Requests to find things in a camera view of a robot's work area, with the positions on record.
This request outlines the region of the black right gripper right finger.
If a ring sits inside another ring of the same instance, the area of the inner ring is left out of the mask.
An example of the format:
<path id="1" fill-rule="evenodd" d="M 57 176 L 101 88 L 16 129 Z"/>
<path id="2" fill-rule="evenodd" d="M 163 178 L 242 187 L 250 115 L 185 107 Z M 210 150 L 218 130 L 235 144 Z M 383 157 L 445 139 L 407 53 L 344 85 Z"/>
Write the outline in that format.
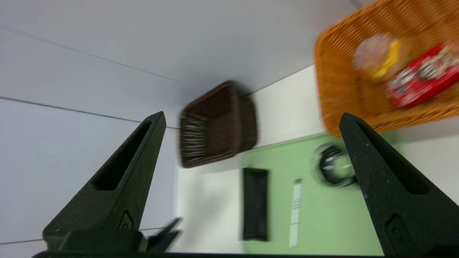
<path id="1" fill-rule="evenodd" d="M 351 113 L 339 129 L 385 256 L 457 256 L 459 208 Z"/>

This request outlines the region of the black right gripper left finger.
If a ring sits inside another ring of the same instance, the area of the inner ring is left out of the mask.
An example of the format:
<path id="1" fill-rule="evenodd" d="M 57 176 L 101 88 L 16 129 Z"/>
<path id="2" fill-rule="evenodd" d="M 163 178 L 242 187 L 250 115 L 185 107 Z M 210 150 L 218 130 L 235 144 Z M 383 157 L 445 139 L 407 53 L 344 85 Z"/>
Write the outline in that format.
<path id="1" fill-rule="evenodd" d="M 44 228 L 49 251 L 71 231 L 138 230 L 167 122 L 148 116 Z"/>

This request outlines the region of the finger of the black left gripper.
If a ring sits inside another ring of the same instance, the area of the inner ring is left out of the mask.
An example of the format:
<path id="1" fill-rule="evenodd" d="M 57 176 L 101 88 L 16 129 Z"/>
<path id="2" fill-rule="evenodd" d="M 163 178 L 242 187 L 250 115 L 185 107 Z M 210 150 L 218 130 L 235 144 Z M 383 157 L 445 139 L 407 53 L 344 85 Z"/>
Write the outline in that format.
<path id="1" fill-rule="evenodd" d="M 148 252 L 165 252 L 172 242 L 179 236 L 179 232 L 158 233 L 150 236 L 147 245 Z"/>
<path id="2" fill-rule="evenodd" d="M 161 231 L 156 234 L 158 238 L 177 237 L 181 234 L 182 230 L 178 228 L 178 224 L 182 222 L 182 217 L 172 219 Z"/>

